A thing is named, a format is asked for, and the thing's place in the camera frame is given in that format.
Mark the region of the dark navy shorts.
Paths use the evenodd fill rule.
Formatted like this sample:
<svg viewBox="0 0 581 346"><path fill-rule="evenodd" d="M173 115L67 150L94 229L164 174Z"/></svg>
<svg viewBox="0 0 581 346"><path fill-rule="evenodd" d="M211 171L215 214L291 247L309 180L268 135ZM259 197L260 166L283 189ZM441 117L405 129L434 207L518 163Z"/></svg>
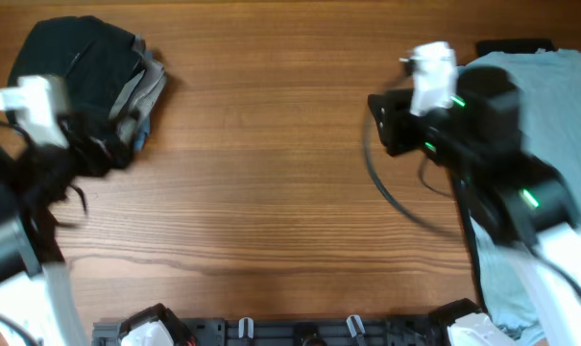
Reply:
<svg viewBox="0 0 581 346"><path fill-rule="evenodd" d="M120 122L112 108L132 79L145 71L136 36L94 16L66 16L39 21L26 37L9 75L52 75L65 82L71 117L68 133L82 142L81 152L94 165L91 175L123 169L133 160L133 141L120 138Z"/></svg>

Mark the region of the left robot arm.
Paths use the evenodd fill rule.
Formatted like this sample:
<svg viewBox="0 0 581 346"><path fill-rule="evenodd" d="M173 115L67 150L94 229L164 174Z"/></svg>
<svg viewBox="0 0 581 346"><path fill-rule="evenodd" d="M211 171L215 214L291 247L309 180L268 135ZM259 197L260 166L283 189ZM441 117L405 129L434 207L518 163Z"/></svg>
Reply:
<svg viewBox="0 0 581 346"><path fill-rule="evenodd" d="M0 334L9 345L86 345L49 210L72 186L74 161L22 139L16 159L0 146Z"/></svg>

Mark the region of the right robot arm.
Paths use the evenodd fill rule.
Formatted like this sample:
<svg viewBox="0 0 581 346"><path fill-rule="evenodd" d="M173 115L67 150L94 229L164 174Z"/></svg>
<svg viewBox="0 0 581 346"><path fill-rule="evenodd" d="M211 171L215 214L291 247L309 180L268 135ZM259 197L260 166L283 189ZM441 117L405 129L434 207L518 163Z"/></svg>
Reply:
<svg viewBox="0 0 581 346"><path fill-rule="evenodd" d="M421 150L463 182L471 216L508 250L548 342L581 345L580 214L562 175L521 148L520 89L505 70L478 66L415 111L420 93L369 95L387 153Z"/></svg>

